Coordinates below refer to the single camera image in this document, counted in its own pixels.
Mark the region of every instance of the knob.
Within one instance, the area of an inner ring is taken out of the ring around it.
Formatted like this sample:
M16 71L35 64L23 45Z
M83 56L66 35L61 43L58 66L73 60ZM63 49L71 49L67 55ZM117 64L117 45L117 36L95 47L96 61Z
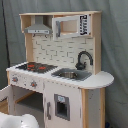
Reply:
M36 86L37 86L36 82L33 81L33 82L31 83L31 86L32 86L32 87L36 87Z
M17 82L18 81L18 78L17 77L13 77L12 78L12 81Z

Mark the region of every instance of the sink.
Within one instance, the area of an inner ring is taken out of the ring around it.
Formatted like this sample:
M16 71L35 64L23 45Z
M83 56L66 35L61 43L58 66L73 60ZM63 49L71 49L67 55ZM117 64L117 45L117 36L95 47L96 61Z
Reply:
M69 68L62 68L54 73L52 76L76 81L83 81L91 76L92 73L83 71L83 70L76 70L76 69L69 69Z

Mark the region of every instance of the countertop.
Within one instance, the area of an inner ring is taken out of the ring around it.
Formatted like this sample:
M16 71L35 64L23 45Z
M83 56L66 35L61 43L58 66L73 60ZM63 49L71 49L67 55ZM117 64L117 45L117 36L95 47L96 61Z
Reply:
M13 66L8 68L6 71L14 71L17 73L23 73L23 74L28 74L28 75L32 75L34 77L40 77L42 79L44 79L44 81L56 81L56 82L60 82L69 86L74 86L74 87L78 87L78 88L83 88L83 89L96 89L96 88L103 88L106 86L109 86L113 83L114 81L114 77L107 72L104 71L100 71L98 74L96 75L91 75L90 77L88 77L87 79L85 79L84 81L75 81L75 80L69 80L69 79L64 79L64 78L58 78L58 77L54 77L51 74L61 68L67 68L64 66L58 66L57 68L48 71L47 73L44 74L38 74L38 73L33 73L33 72L29 72L29 71L24 71L24 70L19 70L16 69L15 67L20 66L22 64Z

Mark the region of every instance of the floor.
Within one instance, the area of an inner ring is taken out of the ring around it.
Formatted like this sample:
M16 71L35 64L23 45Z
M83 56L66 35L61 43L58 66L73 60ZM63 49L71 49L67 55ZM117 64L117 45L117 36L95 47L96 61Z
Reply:
M0 102L0 112L8 114L8 103L7 100Z

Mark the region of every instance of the faucet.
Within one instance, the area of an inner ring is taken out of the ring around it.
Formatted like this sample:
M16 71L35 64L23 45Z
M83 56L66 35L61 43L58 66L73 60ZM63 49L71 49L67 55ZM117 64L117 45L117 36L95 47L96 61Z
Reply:
M76 64L77 70L83 70L83 69L85 69L85 67L86 67L85 63L82 64L82 63L80 62L80 58L81 58L81 55L82 55L82 54L86 54L86 55L88 56L88 58L90 59L90 65L93 65L92 56L91 56L88 52L82 51L82 52L80 52L80 53L78 54L78 63Z

